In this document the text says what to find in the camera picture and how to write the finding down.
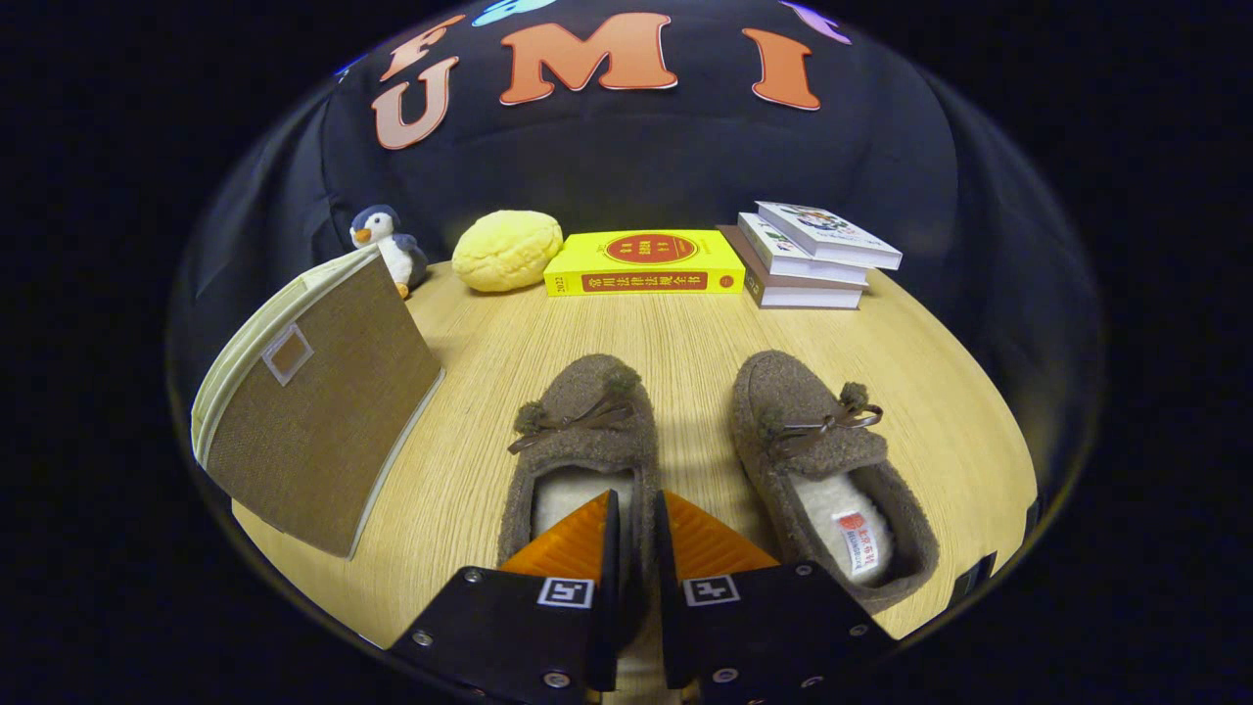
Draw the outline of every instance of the slipper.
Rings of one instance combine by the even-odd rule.
[[[814,561],[870,614],[935,572],[940,547],[917,498],[866,430],[883,411],[865,386],[837,398],[778,349],[749,358],[732,397],[732,436],[784,561]]]
[[[654,517],[657,427],[639,374],[611,356],[570,363],[539,402],[524,406],[509,451],[517,470],[501,522],[499,562],[606,490],[621,512],[619,645],[634,639],[657,576]]]

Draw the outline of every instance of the penguin plush toy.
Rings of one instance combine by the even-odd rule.
[[[408,296],[408,289],[426,278],[426,253],[417,245],[412,234],[396,232],[400,217],[390,205],[371,205],[352,218],[348,234],[357,249],[378,243],[378,250],[387,263],[396,291],[401,298]]]

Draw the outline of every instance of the wooden table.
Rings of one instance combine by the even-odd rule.
[[[875,431],[940,542],[928,584],[876,619],[901,639],[940,614],[954,581],[1022,541],[1035,475],[1009,408],[960,342],[912,296],[872,270],[860,311],[759,309],[739,294],[549,298],[543,284],[476,293],[447,262],[407,304],[447,377],[382,487],[352,561],[234,516],[267,558],[313,602],[388,647],[462,566],[495,566],[505,490],[516,458],[514,416],[571,361],[608,352],[635,368],[657,416],[660,481],[776,553],[729,436],[741,364],[778,348],[828,387],[867,384],[883,407]],[[678,702],[665,691],[654,614],[624,654],[606,702]]]

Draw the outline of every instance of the book spine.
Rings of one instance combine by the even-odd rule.
[[[748,239],[753,250],[757,252],[762,264],[766,265],[766,270],[771,270],[774,265],[774,252],[772,252],[769,244],[766,243],[766,235],[762,234],[758,228],[756,228],[753,223],[743,215],[739,217],[739,230],[744,233],[744,238]]]
[[[709,268],[689,270],[615,270],[561,272],[544,274],[549,296],[640,292],[725,292],[743,286],[738,269]]]
[[[766,294],[766,286],[762,283],[762,279],[757,278],[757,273],[754,273],[751,268],[744,269],[744,289],[747,289],[748,294],[753,297],[753,301],[757,301],[758,306],[762,304],[762,296]]]

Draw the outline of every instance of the screw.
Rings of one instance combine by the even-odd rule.
[[[570,676],[560,671],[549,671],[544,674],[544,685],[549,687],[566,687],[570,685]]]

